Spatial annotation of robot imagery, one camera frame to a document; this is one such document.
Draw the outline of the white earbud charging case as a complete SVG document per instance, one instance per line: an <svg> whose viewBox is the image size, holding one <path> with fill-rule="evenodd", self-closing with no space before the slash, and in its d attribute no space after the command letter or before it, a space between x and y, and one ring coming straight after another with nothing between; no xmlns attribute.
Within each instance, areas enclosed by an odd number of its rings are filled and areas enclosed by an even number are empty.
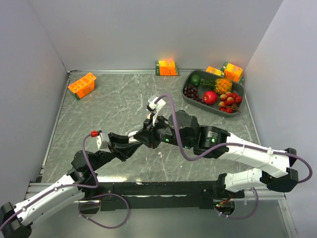
<svg viewBox="0 0 317 238"><path fill-rule="evenodd" d="M136 143L136 142L138 142L138 140L134 138L136 133L137 133L137 131L132 131L132 132L130 132L128 134L128 143Z"/></svg>

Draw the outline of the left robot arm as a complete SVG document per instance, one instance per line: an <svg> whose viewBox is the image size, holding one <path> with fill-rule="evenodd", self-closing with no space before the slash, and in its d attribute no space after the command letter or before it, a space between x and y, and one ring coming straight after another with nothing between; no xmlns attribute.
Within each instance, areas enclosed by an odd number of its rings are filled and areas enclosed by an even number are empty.
<svg viewBox="0 0 317 238"><path fill-rule="evenodd" d="M32 226L50 217L72 202L95 200L103 197L98 194L100 183L96 170L118 158L126 161L141 146L134 139L135 132L128 136L117 134L103 135L101 131L92 131L85 139L95 137L98 151L88 152L85 144L72 161L72 168L57 182L36 195L0 208L0 231L5 238L28 238Z"/></svg>

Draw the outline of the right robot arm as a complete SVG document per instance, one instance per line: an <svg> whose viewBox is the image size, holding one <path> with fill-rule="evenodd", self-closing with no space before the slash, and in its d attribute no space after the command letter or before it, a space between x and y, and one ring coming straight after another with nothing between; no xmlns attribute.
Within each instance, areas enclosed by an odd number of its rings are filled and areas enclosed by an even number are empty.
<svg viewBox="0 0 317 238"><path fill-rule="evenodd" d="M181 143L177 141L180 134ZM251 167L239 173L223 173L218 176L216 191L228 197L251 187L266 187L277 192L290 192L298 183L298 172L292 169L289 151L273 150L245 141L233 133L215 126L199 125L195 116L180 110L168 119L149 115L143 128L129 133L130 141L138 141L149 148L157 148L161 142L193 149L196 156L229 160Z"/></svg>

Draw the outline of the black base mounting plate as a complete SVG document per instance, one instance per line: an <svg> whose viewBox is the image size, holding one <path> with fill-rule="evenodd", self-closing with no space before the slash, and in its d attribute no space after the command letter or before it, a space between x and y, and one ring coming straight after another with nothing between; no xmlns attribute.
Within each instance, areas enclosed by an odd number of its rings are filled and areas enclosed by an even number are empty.
<svg viewBox="0 0 317 238"><path fill-rule="evenodd" d="M213 209L217 200L244 198L217 188L216 181L102 182L96 189L84 189L83 201L98 201L101 211L117 209L189 208Z"/></svg>

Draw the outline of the dark grape bunch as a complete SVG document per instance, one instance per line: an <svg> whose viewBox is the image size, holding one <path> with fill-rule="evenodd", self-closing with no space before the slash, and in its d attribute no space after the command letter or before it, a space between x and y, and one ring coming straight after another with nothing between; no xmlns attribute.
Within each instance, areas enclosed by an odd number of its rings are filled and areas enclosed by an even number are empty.
<svg viewBox="0 0 317 238"><path fill-rule="evenodd" d="M198 95L198 88L195 86L192 86L192 85L186 86L183 89L183 94L189 99L192 99L192 100L194 100L198 103L201 103L201 104L205 104L203 98L201 98Z"/></svg>

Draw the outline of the orange juice carton left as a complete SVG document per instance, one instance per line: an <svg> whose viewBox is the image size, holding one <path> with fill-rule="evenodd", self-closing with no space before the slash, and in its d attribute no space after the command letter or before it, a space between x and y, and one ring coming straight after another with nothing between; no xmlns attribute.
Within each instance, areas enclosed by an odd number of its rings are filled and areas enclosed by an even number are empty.
<svg viewBox="0 0 317 238"><path fill-rule="evenodd" d="M95 89L95 80L97 77L91 72L81 77L77 81L71 83L68 86L68 90L73 94L73 96L80 100L86 95L90 94Z"/></svg>

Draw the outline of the orange juice carton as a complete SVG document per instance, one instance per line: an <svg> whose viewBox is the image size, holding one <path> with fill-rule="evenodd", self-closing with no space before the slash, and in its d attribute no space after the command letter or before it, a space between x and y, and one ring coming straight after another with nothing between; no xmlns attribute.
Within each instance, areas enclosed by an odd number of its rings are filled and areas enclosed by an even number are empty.
<svg viewBox="0 0 317 238"><path fill-rule="evenodd" d="M173 60L157 60L156 61L156 76L178 76L180 72Z"/></svg>
<svg viewBox="0 0 317 238"><path fill-rule="evenodd" d="M90 94L95 89L95 80L97 77L91 72L81 77L77 81L71 83L68 86L68 90L73 94L73 96L80 100L86 95Z"/></svg>
<svg viewBox="0 0 317 238"><path fill-rule="evenodd" d="M223 66L220 69L223 73L225 78L230 79L234 82L243 84L244 82L244 70L241 67L238 67L234 64L231 64L229 62L225 62Z"/></svg>

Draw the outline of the orange juice carton middle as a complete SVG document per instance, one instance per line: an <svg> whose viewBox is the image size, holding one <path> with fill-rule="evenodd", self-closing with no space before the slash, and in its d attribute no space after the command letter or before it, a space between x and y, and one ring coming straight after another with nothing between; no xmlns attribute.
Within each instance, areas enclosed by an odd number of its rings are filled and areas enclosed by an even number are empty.
<svg viewBox="0 0 317 238"><path fill-rule="evenodd" d="M173 60L157 60L156 61L156 76L178 76L180 72Z"/></svg>

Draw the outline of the green lime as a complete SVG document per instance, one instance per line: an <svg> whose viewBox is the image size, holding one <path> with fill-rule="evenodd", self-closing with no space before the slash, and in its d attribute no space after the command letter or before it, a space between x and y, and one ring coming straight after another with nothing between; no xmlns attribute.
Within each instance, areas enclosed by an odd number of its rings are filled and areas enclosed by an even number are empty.
<svg viewBox="0 0 317 238"><path fill-rule="evenodd" d="M192 86L198 87L201 83L201 78L197 74L193 74L190 78L190 83Z"/></svg>

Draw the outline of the red apple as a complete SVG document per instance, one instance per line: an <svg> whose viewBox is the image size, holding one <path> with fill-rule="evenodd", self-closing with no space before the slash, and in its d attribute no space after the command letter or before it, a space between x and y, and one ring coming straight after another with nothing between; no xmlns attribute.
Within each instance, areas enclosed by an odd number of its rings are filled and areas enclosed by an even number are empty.
<svg viewBox="0 0 317 238"><path fill-rule="evenodd" d="M203 101L206 105L213 105L217 102L217 94L214 91L207 91L203 95Z"/></svg>

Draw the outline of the dark grey fruit tray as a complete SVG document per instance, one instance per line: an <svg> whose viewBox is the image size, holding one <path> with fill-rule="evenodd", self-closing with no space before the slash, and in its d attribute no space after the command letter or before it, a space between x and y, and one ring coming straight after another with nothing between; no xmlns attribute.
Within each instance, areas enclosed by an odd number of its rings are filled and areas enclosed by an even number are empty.
<svg viewBox="0 0 317 238"><path fill-rule="evenodd" d="M184 94L183 94L183 89L186 87L186 86L189 86L191 85L190 83L190 78L193 74L197 74L201 79L217 79L217 78L220 78L218 77L217 75L214 75L214 74L211 74L211 73L208 73L206 71L203 71L203 70L193 70L186 78L184 84L183 84L183 87L182 87L182 97L184 99L185 102L187 102L188 104L191 104L195 107L198 107L198 108L201 108L205 111L208 111L208 112L211 112L211 113L214 113L216 115L219 115L219 116L223 116L225 118L231 118L233 116L236 116L238 115L238 112L235 112L233 114L228 114L228 113L225 113L225 112L222 112L219 110L219 106L218 106L218 103L220 102L220 95L221 94L217 94L217 102L214 103L213 105L206 105L206 104L201 104L201 103L198 103L192 99L189 99L187 98ZM237 83L237 82L234 82L232 81L232 89L231 89L231 92L232 93L237 93L238 95L240 95L242 98L244 98L244 95L245 95L245 90L244 90L244 87ZM203 98L203 95L205 92L207 91L210 91L209 89L205 89L205 88L202 88L201 86L198 86L198 95Z"/></svg>

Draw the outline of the red lychee bunch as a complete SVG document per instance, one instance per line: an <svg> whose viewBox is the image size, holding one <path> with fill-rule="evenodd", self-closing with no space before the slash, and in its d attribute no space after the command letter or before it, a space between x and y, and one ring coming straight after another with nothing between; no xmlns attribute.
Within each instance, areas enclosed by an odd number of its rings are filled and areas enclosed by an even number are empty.
<svg viewBox="0 0 317 238"><path fill-rule="evenodd" d="M237 93L226 92L220 95L218 103L219 110L228 114L239 112L239 107L242 103L242 97Z"/></svg>

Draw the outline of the small pineapple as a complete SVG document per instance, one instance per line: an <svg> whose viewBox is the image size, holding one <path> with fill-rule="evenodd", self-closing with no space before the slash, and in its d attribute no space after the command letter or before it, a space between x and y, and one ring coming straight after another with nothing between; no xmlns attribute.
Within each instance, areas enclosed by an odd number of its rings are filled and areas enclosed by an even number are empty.
<svg viewBox="0 0 317 238"><path fill-rule="evenodd" d="M214 91L217 94L226 94L232 89L232 81L226 78L201 79L200 86Z"/></svg>

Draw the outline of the orange carton behind tray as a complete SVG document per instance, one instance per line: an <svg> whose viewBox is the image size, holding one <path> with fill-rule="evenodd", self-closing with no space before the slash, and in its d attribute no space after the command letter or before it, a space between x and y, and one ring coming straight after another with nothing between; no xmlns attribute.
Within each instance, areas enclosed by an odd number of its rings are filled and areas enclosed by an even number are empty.
<svg viewBox="0 0 317 238"><path fill-rule="evenodd" d="M208 66L208 68L206 69L206 72L217 75L220 78L223 78L225 76L224 72L212 66Z"/></svg>

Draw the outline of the orange juice carton right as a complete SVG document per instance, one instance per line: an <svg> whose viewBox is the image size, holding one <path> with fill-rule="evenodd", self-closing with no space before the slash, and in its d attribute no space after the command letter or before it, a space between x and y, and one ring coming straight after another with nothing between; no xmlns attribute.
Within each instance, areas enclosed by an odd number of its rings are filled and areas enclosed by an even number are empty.
<svg viewBox="0 0 317 238"><path fill-rule="evenodd" d="M238 67L234 64L231 64L229 62L225 62L223 66L220 69L223 73L225 78L230 79L234 82L243 84L244 82L244 70L241 67Z"/></svg>

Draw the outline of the aluminium rail frame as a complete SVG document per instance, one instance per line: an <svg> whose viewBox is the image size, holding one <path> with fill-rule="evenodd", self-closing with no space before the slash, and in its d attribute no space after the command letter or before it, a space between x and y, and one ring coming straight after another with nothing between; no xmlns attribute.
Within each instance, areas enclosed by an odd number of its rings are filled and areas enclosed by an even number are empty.
<svg viewBox="0 0 317 238"><path fill-rule="evenodd" d="M250 98L245 97L240 113L223 118L184 102L181 87L188 75L155 76L148 70L98 71L95 90L76 100L65 90L42 163L42 183L35 189L57 181L71 167L83 137L91 130L127 134L138 130L146 117L146 104L153 95L169 93L177 109L198 118L201 124L214 125L237 136L261 143ZM157 149L141 147L122 163L113 160L99 169L101 181L195 181L215 179L223 172L239 172L245 165L230 161L202 159L185 161L174 146L161 144ZM258 189L259 202L252 191L236 202L232 219L220 217L214 210L198 208L132 209L98 212L94 218L101 227L79 216L77 203L57 212L39 227L34 238L295 238L297 232L286 197Z"/></svg>

